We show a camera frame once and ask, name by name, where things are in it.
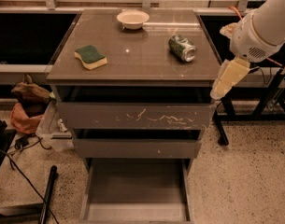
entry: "soda can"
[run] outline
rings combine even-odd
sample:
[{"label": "soda can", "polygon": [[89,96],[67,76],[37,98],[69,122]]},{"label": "soda can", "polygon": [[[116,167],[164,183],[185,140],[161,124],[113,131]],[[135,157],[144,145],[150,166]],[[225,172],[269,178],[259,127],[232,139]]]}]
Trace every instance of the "soda can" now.
[{"label": "soda can", "polygon": [[194,60],[197,52],[196,46],[183,35],[172,35],[169,39],[169,48],[183,62]]}]

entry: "white bowl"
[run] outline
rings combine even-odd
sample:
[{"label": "white bowl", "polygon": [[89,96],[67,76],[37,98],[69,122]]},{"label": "white bowl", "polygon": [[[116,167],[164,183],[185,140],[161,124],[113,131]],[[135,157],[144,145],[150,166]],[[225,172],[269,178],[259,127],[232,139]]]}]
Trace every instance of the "white bowl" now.
[{"label": "white bowl", "polygon": [[120,21],[127,29],[136,30],[143,26],[143,23],[148,21],[150,15],[137,10],[123,11],[117,16],[117,20]]}]

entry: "cabinet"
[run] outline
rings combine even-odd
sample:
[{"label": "cabinet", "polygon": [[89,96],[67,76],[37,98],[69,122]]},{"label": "cabinet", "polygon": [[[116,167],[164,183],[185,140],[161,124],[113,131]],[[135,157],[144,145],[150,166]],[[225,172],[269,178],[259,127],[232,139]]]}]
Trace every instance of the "cabinet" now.
[{"label": "cabinet", "polygon": [[[120,12],[84,10],[47,77],[90,172],[81,220],[192,221],[186,174],[215,110],[219,63],[192,10],[147,10],[135,31]],[[169,51],[173,34],[198,48],[192,63]],[[87,45],[107,64],[86,70],[74,50]]]}]

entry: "sponge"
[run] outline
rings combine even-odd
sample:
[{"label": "sponge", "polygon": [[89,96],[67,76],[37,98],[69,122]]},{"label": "sponge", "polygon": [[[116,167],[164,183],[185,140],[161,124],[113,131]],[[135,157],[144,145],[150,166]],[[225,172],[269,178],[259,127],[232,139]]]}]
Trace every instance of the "sponge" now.
[{"label": "sponge", "polygon": [[75,57],[82,61],[84,67],[93,70],[107,64],[107,58],[100,54],[94,46],[86,46],[75,50]]}]

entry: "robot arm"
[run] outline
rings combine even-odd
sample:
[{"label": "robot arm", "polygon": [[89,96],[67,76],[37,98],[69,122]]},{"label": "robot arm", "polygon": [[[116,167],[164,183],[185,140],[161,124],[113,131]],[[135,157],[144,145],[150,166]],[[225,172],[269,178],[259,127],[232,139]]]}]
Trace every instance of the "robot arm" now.
[{"label": "robot arm", "polygon": [[232,61],[225,61],[210,93],[220,99],[258,63],[275,54],[285,43],[285,0],[267,0],[252,10],[227,36],[231,38]]}]

